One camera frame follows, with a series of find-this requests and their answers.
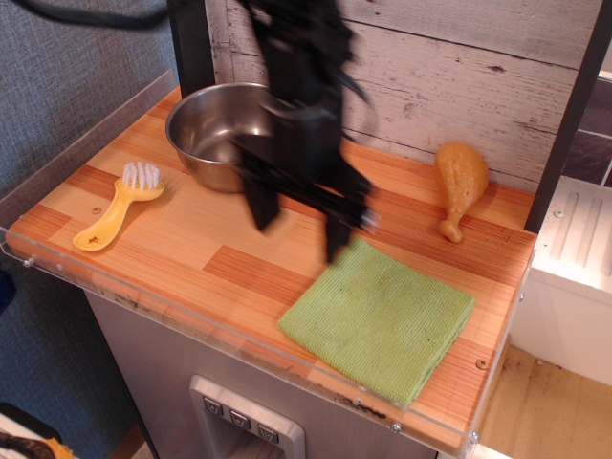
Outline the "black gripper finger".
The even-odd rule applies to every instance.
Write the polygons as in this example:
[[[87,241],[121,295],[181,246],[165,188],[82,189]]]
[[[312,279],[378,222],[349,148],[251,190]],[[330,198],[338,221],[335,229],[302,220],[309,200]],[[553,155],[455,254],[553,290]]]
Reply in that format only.
[[[338,253],[345,247],[353,233],[354,226],[334,216],[328,216],[325,226],[326,262],[332,264]]]
[[[279,214],[278,190],[268,172],[243,169],[241,176],[253,221],[263,231]]]

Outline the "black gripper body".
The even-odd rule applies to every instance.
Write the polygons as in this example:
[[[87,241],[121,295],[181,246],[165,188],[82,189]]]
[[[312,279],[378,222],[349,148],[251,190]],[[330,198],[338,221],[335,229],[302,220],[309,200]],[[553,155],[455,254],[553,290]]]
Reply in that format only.
[[[279,195],[372,231],[379,217],[366,204],[372,189],[340,153],[342,98],[325,97],[312,105],[272,97],[263,104],[269,136],[239,135],[243,169],[268,172]]]

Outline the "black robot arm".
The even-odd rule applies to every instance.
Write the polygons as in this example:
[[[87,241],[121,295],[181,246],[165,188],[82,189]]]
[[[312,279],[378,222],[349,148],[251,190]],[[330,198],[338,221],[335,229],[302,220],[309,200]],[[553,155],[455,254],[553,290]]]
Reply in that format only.
[[[355,229],[369,226],[372,186],[340,152],[343,92],[365,96],[342,69],[352,31],[334,1],[245,1],[268,73],[261,111],[267,135],[233,137],[239,173],[259,230],[288,196],[326,216],[326,260],[334,262]]]

